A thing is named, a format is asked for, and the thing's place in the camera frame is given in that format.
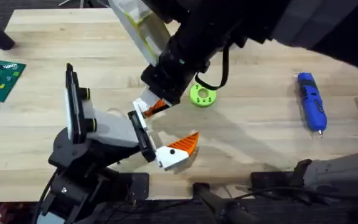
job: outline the wooden table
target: wooden table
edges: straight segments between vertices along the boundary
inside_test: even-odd
[[[0,50],[0,60],[27,68],[0,103],[0,201],[38,200],[54,171],[47,163],[54,137],[65,126],[65,63],[91,88],[95,107],[123,116],[144,87],[147,64],[110,9],[18,10],[6,31],[17,46]],[[329,125],[322,139],[302,122],[299,72],[312,72],[323,96]],[[203,77],[217,83],[221,73],[219,54]],[[229,80],[213,106],[197,108],[185,95],[148,123],[164,144],[200,131],[196,156],[175,170],[164,172],[140,154],[114,166],[149,172],[150,198],[190,197],[193,182],[247,184],[252,171],[291,170],[305,158],[358,152],[358,69],[276,42],[249,41],[231,51]]]

